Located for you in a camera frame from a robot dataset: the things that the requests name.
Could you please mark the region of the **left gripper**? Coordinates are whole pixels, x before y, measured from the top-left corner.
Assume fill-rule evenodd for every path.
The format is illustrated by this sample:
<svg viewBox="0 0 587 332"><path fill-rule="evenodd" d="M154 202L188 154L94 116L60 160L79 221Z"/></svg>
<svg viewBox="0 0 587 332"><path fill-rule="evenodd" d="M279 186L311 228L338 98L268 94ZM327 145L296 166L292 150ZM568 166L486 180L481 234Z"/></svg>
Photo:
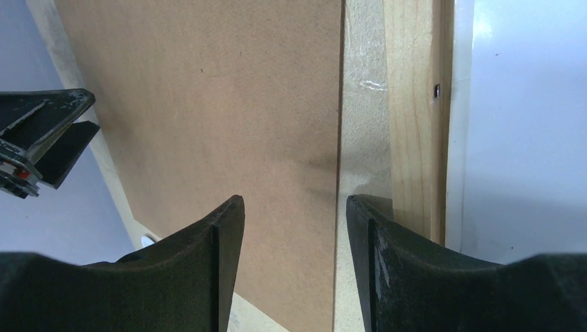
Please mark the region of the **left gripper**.
<svg viewBox="0 0 587 332"><path fill-rule="evenodd" d="M34 166L24 149L44 144L96 101L86 89L1 93L1 190L25 199L39 196L38 182L58 189L100 127L72 124Z"/></svg>

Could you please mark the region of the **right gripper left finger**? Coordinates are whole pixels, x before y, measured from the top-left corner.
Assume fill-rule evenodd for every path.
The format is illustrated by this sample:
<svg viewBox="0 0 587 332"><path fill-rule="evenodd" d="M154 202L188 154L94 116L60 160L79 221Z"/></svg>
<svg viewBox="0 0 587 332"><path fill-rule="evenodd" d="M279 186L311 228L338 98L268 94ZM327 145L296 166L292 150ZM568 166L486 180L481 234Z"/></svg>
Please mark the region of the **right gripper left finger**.
<svg viewBox="0 0 587 332"><path fill-rule="evenodd" d="M245 226L235 195L114 263L1 254L2 331L226 331Z"/></svg>

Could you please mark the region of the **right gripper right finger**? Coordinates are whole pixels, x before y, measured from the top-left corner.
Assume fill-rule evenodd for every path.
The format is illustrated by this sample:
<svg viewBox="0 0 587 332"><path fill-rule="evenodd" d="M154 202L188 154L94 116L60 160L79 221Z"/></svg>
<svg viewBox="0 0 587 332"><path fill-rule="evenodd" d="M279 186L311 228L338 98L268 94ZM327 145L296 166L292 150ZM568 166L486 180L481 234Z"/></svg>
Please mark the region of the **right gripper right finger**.
<svg viewBox="0 0 587 332"><path fill-rule="evenodd" d="M445 248L394 220L389 199L346 201L366 331L585 331L586 255L495 264Z"/></svg>

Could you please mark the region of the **brown backing board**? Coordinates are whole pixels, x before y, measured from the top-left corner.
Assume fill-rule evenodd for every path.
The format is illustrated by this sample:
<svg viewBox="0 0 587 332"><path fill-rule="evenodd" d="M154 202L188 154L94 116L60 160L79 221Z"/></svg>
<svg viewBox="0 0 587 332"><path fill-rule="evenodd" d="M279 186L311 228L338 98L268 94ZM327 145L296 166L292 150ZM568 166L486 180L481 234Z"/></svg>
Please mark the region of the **brown backing board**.
<svg viewBox="0 0 587 332"><path fill-rule="evenodd" d="M134 218L245 202L235 292L333 329L340 1L57 1Z"/></svg>

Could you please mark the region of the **wooden picture frame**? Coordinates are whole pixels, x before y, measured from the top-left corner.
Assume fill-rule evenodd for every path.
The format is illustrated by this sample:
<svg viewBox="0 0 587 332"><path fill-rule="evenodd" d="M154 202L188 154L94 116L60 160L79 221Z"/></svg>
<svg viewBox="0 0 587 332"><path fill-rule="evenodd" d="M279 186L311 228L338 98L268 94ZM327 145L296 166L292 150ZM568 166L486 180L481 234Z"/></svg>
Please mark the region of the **wooden picture frame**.
<svg viewBox="0 0 587 332"><path fill-rule="evenodd" d="M392 206L445 242L454 1L384 1Z"/></svg>

